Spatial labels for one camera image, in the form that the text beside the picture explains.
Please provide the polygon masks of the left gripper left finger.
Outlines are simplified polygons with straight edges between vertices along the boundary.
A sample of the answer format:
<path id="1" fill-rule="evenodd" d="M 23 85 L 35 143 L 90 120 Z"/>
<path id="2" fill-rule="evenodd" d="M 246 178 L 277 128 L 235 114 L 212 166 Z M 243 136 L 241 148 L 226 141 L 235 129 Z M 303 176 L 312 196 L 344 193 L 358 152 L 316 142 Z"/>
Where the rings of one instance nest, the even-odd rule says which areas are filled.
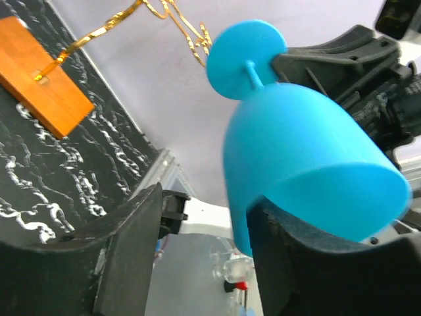
<path id="1" fill-rule="evenodd" d="M 48 244 L 1 243 L 2 315 L 143 315 L 162 214 L 152 185 Z"/>

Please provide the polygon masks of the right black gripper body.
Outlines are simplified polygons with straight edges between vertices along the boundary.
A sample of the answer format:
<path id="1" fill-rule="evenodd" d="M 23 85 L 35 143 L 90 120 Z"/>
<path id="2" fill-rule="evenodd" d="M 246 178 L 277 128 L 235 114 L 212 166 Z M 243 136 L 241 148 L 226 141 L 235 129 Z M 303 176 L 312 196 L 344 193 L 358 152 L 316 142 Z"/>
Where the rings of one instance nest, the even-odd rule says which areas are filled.
<path id="1" fill-rule="evenodd" d="M 420 74 L 415 63 L 385 70 L 348 113 L 399 168 L 395 149 L 420 135 Z"/>

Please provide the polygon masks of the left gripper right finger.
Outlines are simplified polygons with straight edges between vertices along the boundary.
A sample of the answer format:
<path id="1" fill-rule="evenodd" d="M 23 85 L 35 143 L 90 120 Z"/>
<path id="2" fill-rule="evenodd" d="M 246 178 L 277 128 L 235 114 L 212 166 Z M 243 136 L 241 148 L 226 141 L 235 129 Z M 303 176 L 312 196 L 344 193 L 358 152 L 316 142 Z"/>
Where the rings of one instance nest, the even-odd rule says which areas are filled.
<path id="1" fill-rule="evenodd" d="M 369 246 L 267 199 L 247 215 L 265 315 L 419 315 L 420 235 Z"/>

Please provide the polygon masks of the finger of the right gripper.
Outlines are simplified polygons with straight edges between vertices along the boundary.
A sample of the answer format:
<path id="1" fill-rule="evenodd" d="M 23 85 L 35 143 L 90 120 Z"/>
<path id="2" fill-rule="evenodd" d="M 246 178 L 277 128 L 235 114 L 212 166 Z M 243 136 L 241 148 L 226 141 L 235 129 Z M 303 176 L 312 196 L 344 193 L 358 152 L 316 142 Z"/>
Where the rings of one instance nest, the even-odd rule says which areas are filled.
<path id="1" fill-rule="evenodd" d="M 272 60 L 281 82 L 314 89 L 336 102 L 373 82 L 380 73 L 396 65 L 401 55 L 397 42 L 362 25 L 329 42 L 291 47 Z"/>

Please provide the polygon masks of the teal wine glass front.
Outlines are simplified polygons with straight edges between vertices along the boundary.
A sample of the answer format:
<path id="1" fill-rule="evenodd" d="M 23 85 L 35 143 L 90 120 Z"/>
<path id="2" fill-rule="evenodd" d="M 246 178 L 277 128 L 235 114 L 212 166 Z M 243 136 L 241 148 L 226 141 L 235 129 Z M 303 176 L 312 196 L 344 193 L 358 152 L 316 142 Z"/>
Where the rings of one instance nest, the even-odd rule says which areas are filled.
<path id="1" fill-rule="evenodd" d="M 410 207 L 406 178 L 337 103 L 279 83 L 270 61 L 286 42 L 262 20 L 240 22 L 214 41 L 207 78 L 239 101 L 223 147 L 234 242 L 252 255 L 247 214 L 263 198 L 346 240 L 360 242 Z"/>

